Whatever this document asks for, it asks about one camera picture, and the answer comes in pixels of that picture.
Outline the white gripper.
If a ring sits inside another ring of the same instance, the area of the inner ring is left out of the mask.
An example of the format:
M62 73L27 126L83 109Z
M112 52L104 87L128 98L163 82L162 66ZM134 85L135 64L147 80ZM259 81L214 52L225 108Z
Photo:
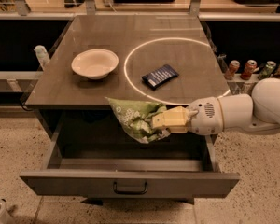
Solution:
M218 134L223 131L223 118L217 98L196 100L188 108L177 106L155 115L151 120L153 129L168 129L170 133L190 131L198 135Z

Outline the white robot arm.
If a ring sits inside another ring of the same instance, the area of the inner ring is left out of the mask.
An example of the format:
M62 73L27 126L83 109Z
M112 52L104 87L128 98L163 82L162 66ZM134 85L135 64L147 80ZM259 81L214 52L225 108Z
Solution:
M152 118L154 129L198 135L238 131L268 135L280 133L280 79L259 81L249 94L208 97L177 106Z

